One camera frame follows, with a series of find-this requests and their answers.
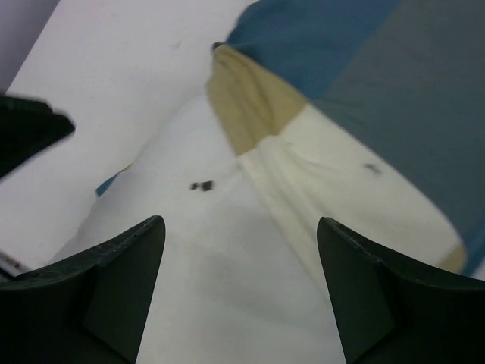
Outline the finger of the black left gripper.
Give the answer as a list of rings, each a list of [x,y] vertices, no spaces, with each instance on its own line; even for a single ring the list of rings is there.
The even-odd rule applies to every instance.
[[[71,119],[38,99],[1,97],[1,177],[69,137]]]

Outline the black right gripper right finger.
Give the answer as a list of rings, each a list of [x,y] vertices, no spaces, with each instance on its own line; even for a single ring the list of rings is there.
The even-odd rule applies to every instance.
[[[332,218],[317,231],[347,363],[482,363],[484,282],[419,262]]]

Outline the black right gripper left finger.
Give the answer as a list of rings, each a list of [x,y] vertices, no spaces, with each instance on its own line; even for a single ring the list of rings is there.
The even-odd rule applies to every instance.
[[[135,363],[164,251],[152,216],[1,284],[3,363]]]

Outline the white pillow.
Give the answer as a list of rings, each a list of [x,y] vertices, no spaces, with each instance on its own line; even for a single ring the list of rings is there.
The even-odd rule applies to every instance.
[[[140,363],[342,363],[329,302],[287,246],[205,96],[102,194],[70,256],[152,215],[166,242]]]

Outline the blue beige white patchwork pillowcase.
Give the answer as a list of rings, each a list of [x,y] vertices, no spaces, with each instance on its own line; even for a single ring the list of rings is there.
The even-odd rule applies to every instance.
[[[482,263],[482,1],[256,2],[203,96],[316,282],[323,216],[448,271]]]

